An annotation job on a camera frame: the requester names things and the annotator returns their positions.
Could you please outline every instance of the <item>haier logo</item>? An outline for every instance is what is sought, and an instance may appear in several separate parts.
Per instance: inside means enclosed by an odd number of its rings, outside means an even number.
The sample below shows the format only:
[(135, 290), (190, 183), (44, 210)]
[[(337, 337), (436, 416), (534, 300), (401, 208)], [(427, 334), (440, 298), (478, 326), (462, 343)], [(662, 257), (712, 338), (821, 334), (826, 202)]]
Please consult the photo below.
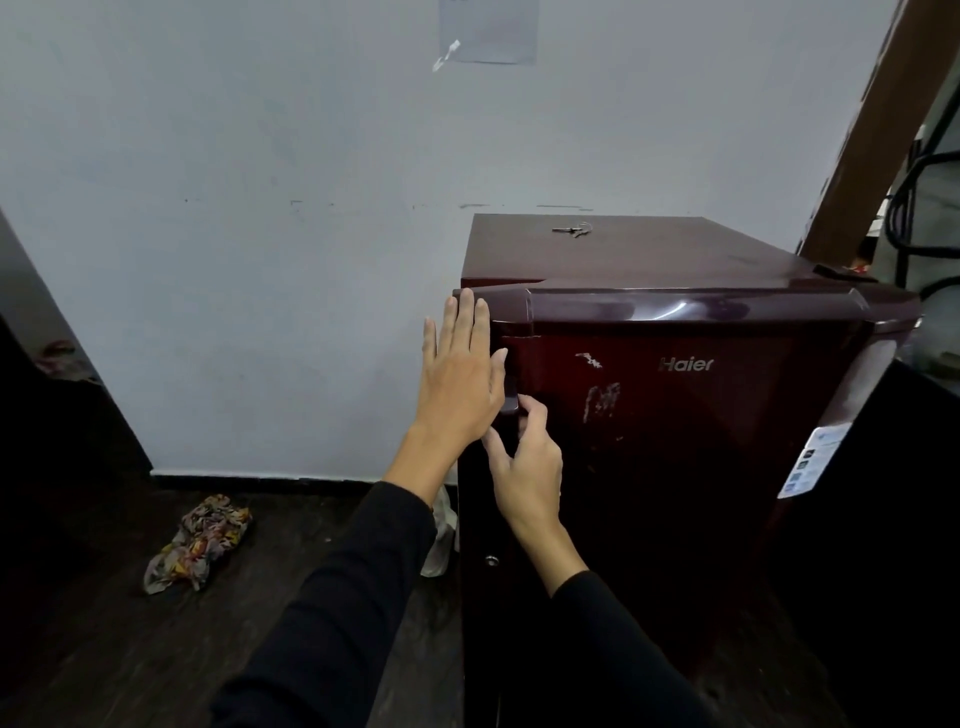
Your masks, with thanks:
[(709, 372), (713, 359), (698, 359), (691, 356), (689, 359), (678, 359), (674, 356), (670, 361), (666, 357), (660, 358), (659, 372)]

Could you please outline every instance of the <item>finger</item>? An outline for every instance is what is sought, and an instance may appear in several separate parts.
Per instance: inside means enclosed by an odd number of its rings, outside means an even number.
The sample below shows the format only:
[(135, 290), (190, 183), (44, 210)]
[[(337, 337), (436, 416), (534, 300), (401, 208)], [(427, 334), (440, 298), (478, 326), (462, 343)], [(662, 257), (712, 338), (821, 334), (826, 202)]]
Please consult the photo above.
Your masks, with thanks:
[(487, 434), (482, 439), (483, 447), (487, 451), (487, 457), (490, 459), (490, 472), (494, 475), (501, 475), (510, 469), (511, 457), (507, 454), (507, 449), (503, 447), (503, 440), (492, 427), (487, 428)]
[(503, 377), (506, 375), (503, 362), (506, 359), (506, 349), (497, 349), (490, 357), (490, 401), (497, 411), (503, 406)]
[(440, 344), (437, 345), (437, 356), (443, 356), (450, 351), (453, 343), (453, 326), (457, 321), (457, 300), (450, 296), (444, 304), (444, 324), (440, 328)]
[(427, 316), (423, 320), (423, 368), (426, 369), (437, 358), (437, 325)]
[(473, 309), (473, 333), (470, 335), (470, 351), (480, 356), (490, 354), (490, 307), (483, 299), (477, 299)]
[(536, 401), (530, 395), (517, 395), (520, 406), (527, 411), (527, 428), (524, 432), (546, 434), (546, 405)]
[(470, 333), (473, 331), (473, 291), (464, 288), (460, 292), (460, 312), (457, 313), (457, 324), (453, 328), (453, 343), (451, 351), (469, 352)]

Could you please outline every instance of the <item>person's right hand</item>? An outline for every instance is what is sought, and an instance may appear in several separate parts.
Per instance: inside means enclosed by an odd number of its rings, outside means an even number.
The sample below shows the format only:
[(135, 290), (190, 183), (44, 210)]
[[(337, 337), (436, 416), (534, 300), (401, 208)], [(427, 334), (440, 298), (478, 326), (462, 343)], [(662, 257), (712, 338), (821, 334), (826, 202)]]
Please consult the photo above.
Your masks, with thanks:
[(516, 456), (507, 454), (492, 427), (483, 445), (490, 458), (496, 505), (553, 596), (587, 565), (560, 523), (564, 458), (546, 432), (546, 407), (527, 395), (519, 395), (519, 400), (528, 416), (520, 420)]

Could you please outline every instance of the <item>hand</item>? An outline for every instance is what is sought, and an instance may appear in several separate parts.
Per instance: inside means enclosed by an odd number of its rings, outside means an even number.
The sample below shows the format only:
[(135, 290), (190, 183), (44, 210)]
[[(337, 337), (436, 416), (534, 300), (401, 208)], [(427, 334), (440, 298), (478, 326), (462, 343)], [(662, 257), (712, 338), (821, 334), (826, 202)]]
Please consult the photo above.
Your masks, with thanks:
[(474, 306), (469, 288), (460, 294), (459, 312), (455, 298), (446, 300), (439, 343), (426, 319), (417, 417), (383, 479), (432, 506), (450, 466), (503, 405), (506, 357), (506, 349), (491, 356), (490, 310), (482, 299)]
[(560, 483), (564, 458), (546, 432), (546, 407), (519, 395), (528, 416), (520, 419), (520, 442), (510, 457), (492, 427), (483, 444), (490, 459), (497, 508), (510, 525), (543, 581), (553, 594), (587, 565), (560, 523)]

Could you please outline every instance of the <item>sleeve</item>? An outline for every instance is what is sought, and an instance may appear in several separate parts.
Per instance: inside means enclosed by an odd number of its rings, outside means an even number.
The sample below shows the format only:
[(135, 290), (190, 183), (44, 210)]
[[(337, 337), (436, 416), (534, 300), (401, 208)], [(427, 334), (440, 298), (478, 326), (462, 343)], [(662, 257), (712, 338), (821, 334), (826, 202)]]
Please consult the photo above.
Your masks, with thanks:
[(435, 537), (420, 498), (374, 485), (246, 669), (220, 689), (213, 726), (366, 725)]
[(571, 576), (550, 600), (564, 631), (565, 660), (577, 670), (597, 725), (707, 728), (706, 706), (667, 662), (610, 588), (592, 571)]

